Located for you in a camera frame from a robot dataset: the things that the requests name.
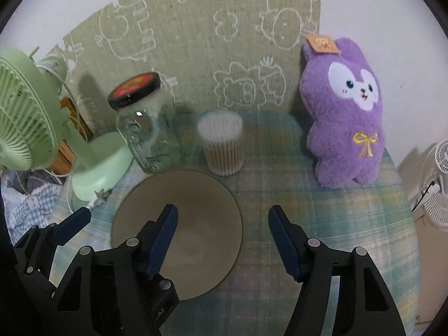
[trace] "wooden furniture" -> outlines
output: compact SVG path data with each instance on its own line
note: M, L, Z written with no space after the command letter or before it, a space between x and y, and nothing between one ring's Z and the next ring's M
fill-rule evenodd
M60 105L61 107L67 107L70 110L71 116L76 118L75 105L73 104L70 98L64 97L60 101ZM91 139L93 133L86 125L86 122L82 119L82 117L80 118L80 122L82 127L86 131L87 138ZM84 137L84 132L82 131L82 129L79 129L79 132L82 135L82 137ZM70 173L74 160L75 155L73 154L73 151L70 149L67 143L64 140L62 140L59 144L59 152L56 157L56 160L50 167L48 167L48 170L53 171L54 173L59 175Z

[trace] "white fan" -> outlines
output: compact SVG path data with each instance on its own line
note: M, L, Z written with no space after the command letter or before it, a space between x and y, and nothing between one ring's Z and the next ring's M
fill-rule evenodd
M420 193L429 222L439 230L448 232L448 140L434 146L426 156Z

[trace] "fan stand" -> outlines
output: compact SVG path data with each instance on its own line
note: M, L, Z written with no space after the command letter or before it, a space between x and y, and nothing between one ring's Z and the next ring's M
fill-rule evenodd
M115 187L134 158L118 132L109 132L86 143L75 125L68 121L62 133L77 157L72 167L72 187L80 200L89 201L95 192Z

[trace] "blue gripper pad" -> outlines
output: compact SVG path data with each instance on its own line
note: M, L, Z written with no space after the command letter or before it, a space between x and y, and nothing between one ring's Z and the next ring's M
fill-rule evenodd
M157 219L157 223L163 221L163 224L149 251L149 260L145 272L149 279L152 279L162 267L172 237L174 236L174 231L178 227L178 220L178 209L174 205L166 205L162 214Z
M285 228L284 222L281 219L282 215L288 223L289 220L281 209L281 214L277 212L276 207L277 206L273 206L269 210L269 229L280 253L280 257L283 261L286 272L292 276L295 281L298 281L301 275L299 268L299 257L297 254L297 249L291 240L287 229Z
M81 207L56 226L53 232L53 244L64 246L73 236L87 226L92 218L90 210Z

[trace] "round plate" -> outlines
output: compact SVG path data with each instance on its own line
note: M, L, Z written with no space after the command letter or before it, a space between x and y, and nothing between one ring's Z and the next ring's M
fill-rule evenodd
M113 222L112 247L156 221L167 203L178 208L179 223L160 273L173 281L182 301L206 293L229 273L240 250L241 215L217 180L169 171L144 180L124 199Z

